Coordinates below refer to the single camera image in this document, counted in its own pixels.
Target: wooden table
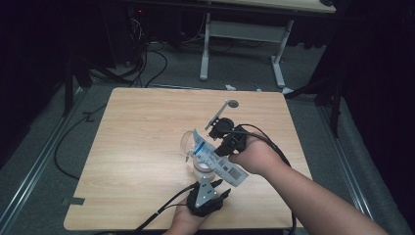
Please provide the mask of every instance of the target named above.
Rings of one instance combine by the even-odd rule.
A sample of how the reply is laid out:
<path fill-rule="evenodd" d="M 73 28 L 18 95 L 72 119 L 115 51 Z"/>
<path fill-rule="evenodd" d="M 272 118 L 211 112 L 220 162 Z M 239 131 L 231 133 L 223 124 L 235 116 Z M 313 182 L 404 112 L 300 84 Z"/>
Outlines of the wooden table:
<path fill-rule="evenodd" d="M 193 166 L 180 155 L 180 140 L 194 128 L 207 136 L 205 126 L 226 99 L 237 100 L 240 106 L 227 108 L 223 118 L 263 129 L 293 168 L 311 177 L 280 93 L 116 88 L 74 193 L 85 201 L 69 206 L 65 228 L 134 229 L 194 183 Z M 250 175 L 237 188 L 223 182 L 216 191 L 220 194 L 228 188 L 232 191 L 224 207 L 203 229 L 291 226 L 291 211 L 262 177 Z M 146 229 L 168 228 L 173 212 L 174 208 L 164 211 Z"/>

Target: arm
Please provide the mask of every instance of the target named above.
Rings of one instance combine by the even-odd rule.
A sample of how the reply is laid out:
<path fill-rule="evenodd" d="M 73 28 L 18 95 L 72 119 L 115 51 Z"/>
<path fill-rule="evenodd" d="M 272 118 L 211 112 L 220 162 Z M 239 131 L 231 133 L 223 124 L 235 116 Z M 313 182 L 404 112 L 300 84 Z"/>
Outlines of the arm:
<path fill-rule="evenodd" d="M 247 149 L 229 160 L 263 176 L 310 234 L 387 234 L 355 207 L 285 165 L 257 138 L 249 137 Z"/>

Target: desk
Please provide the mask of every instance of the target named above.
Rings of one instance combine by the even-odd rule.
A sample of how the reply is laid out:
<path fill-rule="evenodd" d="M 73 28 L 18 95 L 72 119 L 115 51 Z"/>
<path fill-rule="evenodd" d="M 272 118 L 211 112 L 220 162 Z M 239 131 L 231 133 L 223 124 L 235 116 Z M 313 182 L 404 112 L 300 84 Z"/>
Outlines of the desk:
<path fill-rule="evenodd" d="M 277 8 L 289 11 L 306 11 L 312 13 L 334 14 L 335 7 L 327 7 L 319 0 L 209 0 L 211 2 L 248 5 L 263 8 Z M 275 55 L 271 57 L 272 68 L 277 85 L 285 88 L 285 81 L 281 73 L 280 61 L 287 44 L 290 32 L 293 27 L 293 20 L 289 20 L 285 26 L 269 26 L 250 23 L 230 23 L 224 21 L 212 21 L 210 13 L 207 13 L 205 26 L 205 47 L 202 55 L 200 80 L 208 79 L 208 60 L 209 60 L 209 39 L 211 36 L 229 37 L 235 39 L 247 39 L 266 42 L 277 42 L 279 47 Z M 283 93 L 290 92 L 291 89 L 283 90 Z"/>
<path fill-rule="evenodd" d="M 193 166 L 180 156 L 181 137 L 193 128 L 207 136 L 205 126 L 225 99 L 237 100 L 240 106 L 226 109 L 222 117 L 263 129 L 293 168 L 311 177 L 280 93 L 117 88 L 74 193 L 85 201 L 69 206 L 65 228 L 134 229 L 194 183 Z M 291 227 L 291 211 L 262 177 L 250 175 L 237 188 L 224 182 L 216 191 L 228 188 L 232 191 L 224 207 L 202 229 Z M 164 211 L 146 229 L 168 228 L 173 212 Z"/>

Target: barcode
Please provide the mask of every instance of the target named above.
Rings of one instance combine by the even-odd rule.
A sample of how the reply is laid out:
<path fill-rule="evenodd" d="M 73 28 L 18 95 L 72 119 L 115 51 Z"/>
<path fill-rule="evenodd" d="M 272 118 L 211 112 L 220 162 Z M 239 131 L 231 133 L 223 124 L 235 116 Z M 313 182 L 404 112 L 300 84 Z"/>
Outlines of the barcode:
<path fill-rule="evenodd" d="M 225 165 L 225 161 L 222 159 L 219 163 L 218 163 L 220 166 L 223 166 L 223 165 Z"/>
<path fill-rule="evenodd" d="M 236 170 L 234 167 L 232 167 L 231 169 L 229 169 L 229 174 L 235 179 L 237 180 L 240 176 L 241 176 L 241 172 L 239 172 L 238 170 Z"/>

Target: metal stand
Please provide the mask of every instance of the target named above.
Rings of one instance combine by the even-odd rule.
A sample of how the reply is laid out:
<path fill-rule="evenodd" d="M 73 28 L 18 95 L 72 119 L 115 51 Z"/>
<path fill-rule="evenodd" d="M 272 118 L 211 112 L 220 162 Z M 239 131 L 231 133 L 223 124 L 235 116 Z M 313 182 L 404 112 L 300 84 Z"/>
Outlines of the metal stand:
<path fill-rule="evenodd" d="M 210 19 L 207 13 L 205 28 L 205 48 L 202 55 L 200 80 L 208 79 L 209 39 L 211 36 L 228 37 L 245 40 L 256 40 L 280 43 L 274 56 L 271 56 L 275 79 L 280 88 L 285 87 L 284 77 L 281 73 L 280 61 L 286 47 L 294 21 L 288 21 L 285 27 L 265 26 L 248 23 L 218 22 Z"/>

